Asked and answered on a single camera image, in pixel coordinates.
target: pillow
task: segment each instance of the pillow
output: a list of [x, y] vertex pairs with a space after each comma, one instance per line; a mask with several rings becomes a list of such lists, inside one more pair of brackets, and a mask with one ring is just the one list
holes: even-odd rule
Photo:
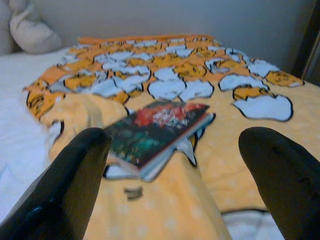
[[10, 0], [13, 11], [10, 32], [27, 53], [41, 54], [59, 49], [60, 37], [42, 22], [34, 6], [26, 0]]
[[0, 0], [0, 56], [11, 53], [14, 48], [14, 41], [9, 29], [12, 12], [8, 6], [8, 1]]

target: book cover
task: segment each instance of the book cover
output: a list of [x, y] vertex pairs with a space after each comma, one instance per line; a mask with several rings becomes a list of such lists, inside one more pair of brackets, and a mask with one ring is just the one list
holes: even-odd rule
[[109, 154], [139, 171], [194, 126], [208, 108], [197, 103], [155, 101], [105, 128], [112, 137]]

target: wall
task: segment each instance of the wall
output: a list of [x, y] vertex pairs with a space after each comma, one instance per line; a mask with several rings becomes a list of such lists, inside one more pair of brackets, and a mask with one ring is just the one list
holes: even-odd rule
[[315, 0], [31, 0], [66, 45], [78, 36], [204, 33], [291, 71]]

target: yellow blanket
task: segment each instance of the yellow blanket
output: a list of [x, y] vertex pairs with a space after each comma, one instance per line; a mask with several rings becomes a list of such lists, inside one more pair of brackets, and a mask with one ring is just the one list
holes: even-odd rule
[[[265, 208], [238, 149], [246, 128], [275, 129], [320, 159], [320, 88], [208, 35], [80, 38], [25, 89], [31, 113], [48, 128], [61, 125], [52, 160], [81, 130], [154, 99], [216, 113], [192, 139], [197, 168], [175, 153], [152, 182], [102, 179], [89, 239], [230, 238], [219, 211]], [[143, 197], [128, 201], [125, 190], [140, 187]]]

